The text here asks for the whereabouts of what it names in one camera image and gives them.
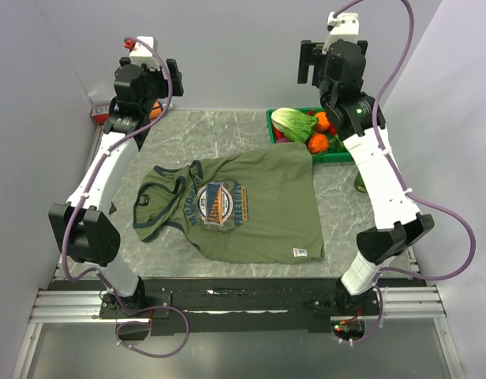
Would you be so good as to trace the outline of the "olive green t-shirt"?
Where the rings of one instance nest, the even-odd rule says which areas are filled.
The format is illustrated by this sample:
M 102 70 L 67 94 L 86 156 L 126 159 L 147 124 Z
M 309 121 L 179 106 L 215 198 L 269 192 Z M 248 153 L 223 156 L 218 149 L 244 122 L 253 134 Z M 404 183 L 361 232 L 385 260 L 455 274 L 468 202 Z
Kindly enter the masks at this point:
M 142 242 L 174 227 L 207 259 L 295 265 L 324 259 L 307 148 L 288 142 L 144 177 L 133 206 Z

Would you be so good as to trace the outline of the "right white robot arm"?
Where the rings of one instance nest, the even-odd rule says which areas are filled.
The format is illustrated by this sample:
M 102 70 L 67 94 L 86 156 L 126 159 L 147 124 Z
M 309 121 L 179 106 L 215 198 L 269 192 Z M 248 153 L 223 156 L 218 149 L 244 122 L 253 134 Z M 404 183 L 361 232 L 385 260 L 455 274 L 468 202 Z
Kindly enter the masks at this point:
M 406 196 L 396 173 L 386 121 L 376 99 L 362 90 L 367 42 L 334 42 L 326 51 L 319 43 L 301 42 L 297 81 L 311 82 L 320 92 L 320 105 L 340 141 L 352 156 L 371 201 L 374 227 L 357 235 L 357 256 L 340 279 L 337 309 L 355 313 L 362 294 L 376 275 L 434 226 Z

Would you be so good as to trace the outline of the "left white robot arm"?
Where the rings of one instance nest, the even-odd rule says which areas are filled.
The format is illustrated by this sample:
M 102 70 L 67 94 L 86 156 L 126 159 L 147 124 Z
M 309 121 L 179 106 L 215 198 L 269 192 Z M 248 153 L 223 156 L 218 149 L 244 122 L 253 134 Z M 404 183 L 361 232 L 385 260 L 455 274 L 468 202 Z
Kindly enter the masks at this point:
M 83 265 L 82 276 L 95 273 L 118 300 L 118 308 L 128 317 L 138 317 L 147 306 L 144 283 L 119 253 L 121 235 L 108 216 L 123 174 L 155 124 L 155 104 L 161 101 L 168 109 L 172 97 L 183 96 L 184 89 L 172 58 L 164 67 L 134 58 L 121 58 L 119 63 L 99 150 L 77 189 L 65 203 L 52 204 L 48 217 L 66 279 L 81 278 L 70 273 L 69 260 Z

